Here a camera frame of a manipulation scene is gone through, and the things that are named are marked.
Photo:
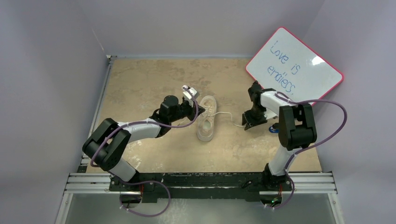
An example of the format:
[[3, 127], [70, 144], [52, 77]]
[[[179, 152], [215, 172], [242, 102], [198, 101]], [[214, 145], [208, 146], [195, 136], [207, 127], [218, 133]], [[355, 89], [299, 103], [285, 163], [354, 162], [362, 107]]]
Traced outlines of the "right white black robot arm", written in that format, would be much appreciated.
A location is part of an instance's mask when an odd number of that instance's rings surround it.
[[289, 167], [298, 151], [317, 140], [312, 106], [309, 103], [295, 104], [290, 100], [282, 100], [279, 92], [272, 88], [264, 89], [257, 81], [248, 89], [248, 94], [253, 106], [242, 114], [245, 130], [278, 117], [280, 147], [262, 173], [263, 186], [273, 190], [287, 181]]

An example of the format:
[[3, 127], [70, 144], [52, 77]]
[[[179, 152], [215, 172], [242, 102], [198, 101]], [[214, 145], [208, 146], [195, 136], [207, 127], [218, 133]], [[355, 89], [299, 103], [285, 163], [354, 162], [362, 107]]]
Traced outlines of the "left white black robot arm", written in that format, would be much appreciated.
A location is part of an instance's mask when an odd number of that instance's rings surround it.
[[153, 114], [141, 121], [116, 122], [112, 118], [102, 121], [82, 146], [82, 151], [93, 164], [121, 179], [128, 191], [138, 188], [140, 173], [122, 155], [131, 142], [164, 136], [174, 128], [173, 122], [187, 118], [193, 123], [205, 111], [194, 100], [182, 102], [173, 95], [164, 98]]

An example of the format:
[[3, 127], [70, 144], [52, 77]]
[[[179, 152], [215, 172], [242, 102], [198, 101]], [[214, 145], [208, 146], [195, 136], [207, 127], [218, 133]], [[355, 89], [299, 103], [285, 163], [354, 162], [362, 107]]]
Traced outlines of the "beige sneaker shoe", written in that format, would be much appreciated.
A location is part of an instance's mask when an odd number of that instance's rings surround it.
[[214, 135], [214, 119], [217, 112], [217, 102], [214, 96], [205, 96], [199, 105], [205, 109], [198, 117], [197, 137], [200, 141], [209, 142]]

